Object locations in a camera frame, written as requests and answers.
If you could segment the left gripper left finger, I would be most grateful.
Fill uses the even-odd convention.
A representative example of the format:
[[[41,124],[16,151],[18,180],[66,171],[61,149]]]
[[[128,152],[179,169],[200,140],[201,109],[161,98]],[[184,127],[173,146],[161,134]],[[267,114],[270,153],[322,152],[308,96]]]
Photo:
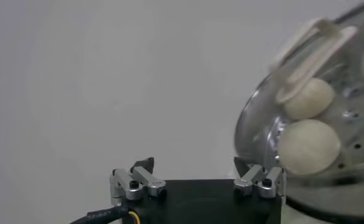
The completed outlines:
[[[141,201],[145,196],[163,200],[167,195],[166,181],[153,175],[154,157],[136,161],[129,169],[113,169],[110,174],[110,197],[113,206],[125,201]]]

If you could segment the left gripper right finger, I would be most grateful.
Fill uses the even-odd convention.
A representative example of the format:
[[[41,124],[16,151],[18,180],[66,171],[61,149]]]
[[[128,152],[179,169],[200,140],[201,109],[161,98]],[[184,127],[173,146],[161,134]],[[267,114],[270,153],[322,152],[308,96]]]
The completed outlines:
[[[266,169],[241,157],[234,157],[234,165],[239,174],[233,183],[236,198],[245,198],[256,192],[260,198],[286,199],[287,175],[282,167]]]

